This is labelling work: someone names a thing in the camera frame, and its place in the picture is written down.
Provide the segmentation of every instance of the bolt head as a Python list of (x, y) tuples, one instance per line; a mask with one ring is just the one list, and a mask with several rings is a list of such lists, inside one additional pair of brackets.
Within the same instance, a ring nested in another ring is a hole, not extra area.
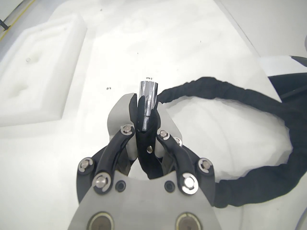
[(128, 133), (131, 131), (131, 126), (124, 126), (124, 133)]
[(90, 162), (88, 160), (85, 160), (83, 162), (81, 162), (80, 166), (81, 168), (86, 169), (89, 166)]
[(153, 152), (152, 146), (147, 147), (147, 153), (151, 154)]
[(103, 176), (97, 177), (96, 182), (95, 182), (95, 185), (97, 188), (102, 189), (104, 186), (106, 186), (106, 184), (107, 184), (106, 178), (104, 178)]
[(203, 163), (202, 163), (202, 166), (204, 167), (204, 169), (210, 169), (210, 163), (209, 162), (207, 162), (207, 161), (204, 161)]
[(164, 130), (160, 131), (160, 136), (161, 136), (162, 138), (165, 138), (165, 137), (167, 136), (167, 132), (164, 131)]
[(189, 189), (194, 188), (194, 180), (191, 177), (186, 178), (183, 183), (184, 183), (184, 186)]

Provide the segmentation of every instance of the screw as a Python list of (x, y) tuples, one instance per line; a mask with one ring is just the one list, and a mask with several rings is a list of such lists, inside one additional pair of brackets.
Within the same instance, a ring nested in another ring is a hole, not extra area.
[(185, 187), (187, 187), (190, 190), (194, 188), (194, 180), (191, 177), (187, 177), (183, 183)]
[(164, 130), (162, 130), (162, 131), (160, 132), (160, 136), (161, 136), (162, 138), (165, 138), (167, 135), (168, 135), (167, 132), (164, 131)]
[(207, 158), (201, 158), (198, 161), (198, 168), (204, 173), (208, 174), (211, 166), (212, 166), (212, 162), (209, 161)]
[(124, 126), (124, 133), (128, 133), (131, 131), (131, 126)]
[(153, 152), (152, 146), (147, 147), (147, 153), (151, 154)]
[(202, 165), (203, 165), (203, 167), (204, 167), (205, 169), (210, 169), (210, 163), (209, 163), (209, 162), (204, 161)]
[(106, 186), (107, 180), (103, 176), (99, 176), (96, 179), (96, 187), (99, 189), (102, 189), (104, 186)]
[(174, 137), (175, 141), (177, 142), (177, 144), (182, 147), (182, 140), (180, 138)]
[(81, 162), (80, 166), (81, 166), (81, 168), (86, 169), (89, 164), (90, 164), (90, 162), (88, 160), (85, 160), (85, 161)]
[(78, 170), (83, 173), (83, 172), (85, 172), (86, 168), (88, 166), (91, 166), (91, 165), (93, 165), (92, 158), (89, 158), (89, 157), (84, 158), (80, 161), (79, 166), (78, 166)]

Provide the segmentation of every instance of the black cable sleeve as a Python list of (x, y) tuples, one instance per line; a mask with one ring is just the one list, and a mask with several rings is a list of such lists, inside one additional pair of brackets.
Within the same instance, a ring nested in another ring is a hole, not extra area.
[(307, 171), (307, 116), (287, 103), (280, 103), (257, 91), (243, 89), (212, 77), (202, 77), (164, 90), (158, 101), (169, 103), (182, 96), (231, 99), (283, 119), (289, 128), (293, 151), (286, 164), (253, 169), (237, 180), (216, 183), (214, 206), (242, 206), (262, 203), (290, 192)]

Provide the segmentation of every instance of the white foam sheet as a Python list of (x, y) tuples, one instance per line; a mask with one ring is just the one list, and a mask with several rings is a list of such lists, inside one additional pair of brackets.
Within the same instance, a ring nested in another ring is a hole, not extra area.
[[(109, 111), (123, 94), (137, 93), (145, 77), (161, 92), (214, 76), (279, 100), (212, 0), (72, 0), (52, 18), (72, 12), (88, 32), (62, 119), (0, 128), (0, 160), (10, 166), (0, 179), (4, 229), (67, 229), (78, 207), (79, 161), (108, 143)], [(280, 119), (239, 103), (181, 98), (167, 108), (184, 144), (212, 160), (217, 180), (278, 165), (291, 151)], [(145, 179), (136, 163), (130, 176)], [(306, 176), (269, 202), (214, 210), (227, 230), (294, 229), (307, 205), (305, 187)]]
[(0, 63), (0, 126), (62, 117), (86, 31), (75, 14), (17, 38)]

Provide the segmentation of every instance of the white foam block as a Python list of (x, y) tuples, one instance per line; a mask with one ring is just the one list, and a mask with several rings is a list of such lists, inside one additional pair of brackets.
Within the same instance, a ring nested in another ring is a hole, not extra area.
[(73, 14), (18, 37), (0, 63), (0, 126), (62, 117), (86, 31)]

